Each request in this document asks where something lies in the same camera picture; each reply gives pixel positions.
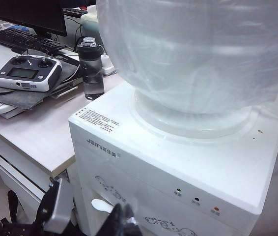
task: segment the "water bottle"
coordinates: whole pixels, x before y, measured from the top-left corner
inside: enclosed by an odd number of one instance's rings
[[[80,69],[83,75],[84,95],[94,100],[104,94],[101,49],[95,39],[86,37],[78,45]]]

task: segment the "white tap handle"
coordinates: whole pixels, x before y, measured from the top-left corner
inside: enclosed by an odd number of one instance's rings
[[[108,214],[110,214],[114,208],[111,204],[108,204],[107,202],[100,200],[100,199],[93,199],[91,201],[91,204],[95,209],[97,209],[99,211],[105,211]]]

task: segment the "keyboard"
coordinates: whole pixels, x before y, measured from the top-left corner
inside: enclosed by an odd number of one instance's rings
[[[13,28],[0,30],[0,43],[21,52],[35,49],[45,53],[48,51],[49,54],[67,47],[66,44]]]
[[[80,18],[82,15],[88,13],[87,10],[80,10],[74,8],[63,8],[62,11],[65,15],[76,17],[76,18]]]

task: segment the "desk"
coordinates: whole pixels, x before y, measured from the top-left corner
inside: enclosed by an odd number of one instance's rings
[[[10,48],[0,45],[0,67],[13,56]],[[117,74],[105,77],[105,91],[121,82]],[[89,102],[79,85],[73,93],[58,100],[46,98],[32,110],[10,119],[0,116],[0,156],[39,190],[46,191],[49,177],[58,176],[75,162],[68,118]]]

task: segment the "monitor stand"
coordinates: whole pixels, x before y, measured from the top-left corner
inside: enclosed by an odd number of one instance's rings
[[[11,48],[11,51],[13,51],[14,53],[18,53],[20,55],[22,55],[25,52],[24,49],[21,48]]]
[[[41,28],[34,27],[33,29],[34,29],[34,31],[35,31],[37,36],[44,37],[44,38],[49,38],[49,39],[52,38],[52,34],[51,33],[48,33],[48,32],[46,32],[45,30],[43,30]]]

